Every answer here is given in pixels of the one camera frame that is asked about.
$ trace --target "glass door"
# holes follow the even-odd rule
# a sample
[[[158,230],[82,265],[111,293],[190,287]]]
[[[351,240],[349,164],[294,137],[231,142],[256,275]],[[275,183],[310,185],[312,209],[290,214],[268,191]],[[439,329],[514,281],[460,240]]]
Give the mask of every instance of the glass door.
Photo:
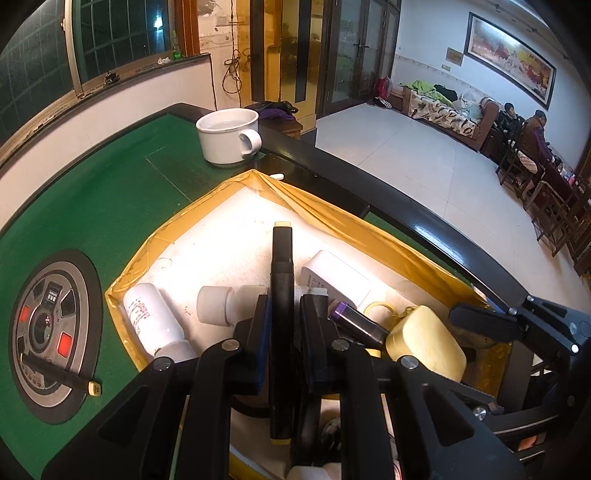
[[[362,61],[358,96],[374,93],[375,82],[378,80],[385,26],[386,6],[377,0],[369,0],[365,22],[365,42],[360,45]]]
[[[359,45],[363,0],[342,0],[333,8],[324,114],[359,103]]]
[[[387,0],[335,0],[320,116],[366,101],[391,75],[399,17]]]

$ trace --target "green felt table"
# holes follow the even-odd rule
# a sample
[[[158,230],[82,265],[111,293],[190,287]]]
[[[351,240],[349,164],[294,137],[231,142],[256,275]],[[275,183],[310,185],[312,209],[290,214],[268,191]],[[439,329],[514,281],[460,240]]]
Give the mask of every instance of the green felt table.
[[[0,345],[8,346],[8,321],[21,286],[45,257],[66,248],[82,251],[94,263],[104,292],[149,234],[240,170],[243,167],[221,169],[205,162],[194,124],[170,114],[129,131],[77,164],[0,238],[0,322],[4,324]],[[373,214],[367,220],[414,243]],[[95,372],[103,394],[87,398],[71,420],[49,425],[21,401],[8,354],[8,348],[0,349],[0,437],[36,479],[47,462],[137,374],[103,305]]]

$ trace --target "yellow sponge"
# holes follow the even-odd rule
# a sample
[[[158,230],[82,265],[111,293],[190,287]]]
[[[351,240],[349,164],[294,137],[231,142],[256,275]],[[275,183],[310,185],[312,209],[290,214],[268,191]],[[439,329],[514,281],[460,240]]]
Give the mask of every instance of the yellow sponge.
[[[466,369],[466,355],[443,322],[425,305],[403,318],[386,338],[388,356],[416,357],[425,367],[459,382]]]

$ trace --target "person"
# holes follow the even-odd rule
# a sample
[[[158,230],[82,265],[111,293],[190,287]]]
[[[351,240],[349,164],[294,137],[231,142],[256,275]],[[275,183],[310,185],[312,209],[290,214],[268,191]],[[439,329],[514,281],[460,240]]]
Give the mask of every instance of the person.
[[[525,123],[518,157],[521,164],[534,175],[523,190],[523,195],[538,184],[544,170],[554,163],[554,156],[544,138],[547,121],[546,114],[542,110],[536,110],[534,116]]]
[[[505,104],[505,111],[500,111],[499,116],[496,120],[496,124],[499,130],[503,132],[505,137],[508,139],[513,137],[515,133],[515,127],[517,126],[518,118],[515,113],[515,107],[512,103]]]

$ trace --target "white box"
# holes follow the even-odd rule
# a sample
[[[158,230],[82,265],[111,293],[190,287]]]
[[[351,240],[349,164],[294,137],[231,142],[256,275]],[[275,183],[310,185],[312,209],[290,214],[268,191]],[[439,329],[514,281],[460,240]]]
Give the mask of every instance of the white box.
[[[371,282],[340,258],[320,250],[302,267],[302,287],[326,288],[329,302],[344,301],[358,308],[372,288]]]

